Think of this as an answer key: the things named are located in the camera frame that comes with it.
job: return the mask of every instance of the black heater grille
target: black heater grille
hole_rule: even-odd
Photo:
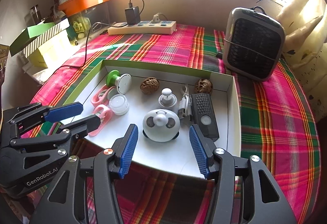
[[[246,47],[230,44],[227,60],[231,66],[260,79],[269,75],[281,45],[277,32],[240,18],[235,22],[231,42]]]

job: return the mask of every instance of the shallow white box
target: shallow white box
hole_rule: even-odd
[[[117,138],[123,137],[128,126],[134,123],[139,129],[139,139],[133,161],[171,173],[203,178],[189,141],[188,133],[192,123],[187,118],[181,121],[179,136],[163,143],[154,142],[143,135],[142,121],[148,111],[159,109],[158,98],[163,88],[170,88],[177,99],[181,100],[180,89],[185,87],[185,84],[189,85],[192,93],[195,82],[199,78],[206,78],[210,79],[214,86],[211,100],[219,130],[219,139],[215,141],[215,145],[234,156],[240,156],[240,112],[234,77],[215,72],[164,64],[103,60],[81,81],[65,102],[81,102],[84,106],[82,114],[66,119],[63,123],[92,114],[94,107],[91,97],[105,84],[106,75],[112,70],[132,76],[132,87],[125,94],[130,104],[129,112],[123,116],[114,116],[98,135],[87,136],[87,140],[102,148],[109,148]],[[159,90],[151,95],[144,95],[139,88],[140,83],[147,77],[156,77],[160,82]]]

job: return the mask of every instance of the walnut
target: walnut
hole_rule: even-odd
[[[149,77],[141,83],[140,89],[144,94],[149,95],[156,92],[159,85],[159,81],[155,77]]]
[[[199,79],[194,85],[194,94],[206,93],[211,94],[213,90],[213,85],[208,79]]]

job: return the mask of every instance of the green knob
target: green knob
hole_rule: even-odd
[[[116,79],[119,78],[119,71],[112,70],[108,75],[106,79],[107,87],[112,87],[115,85]]]

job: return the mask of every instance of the black power adapter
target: black power adapter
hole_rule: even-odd
[[[136,25],[141,22],[140,9],[138,6],[133,6],[130,2],[128,8],[125,9],[126,22],[128,25]]]

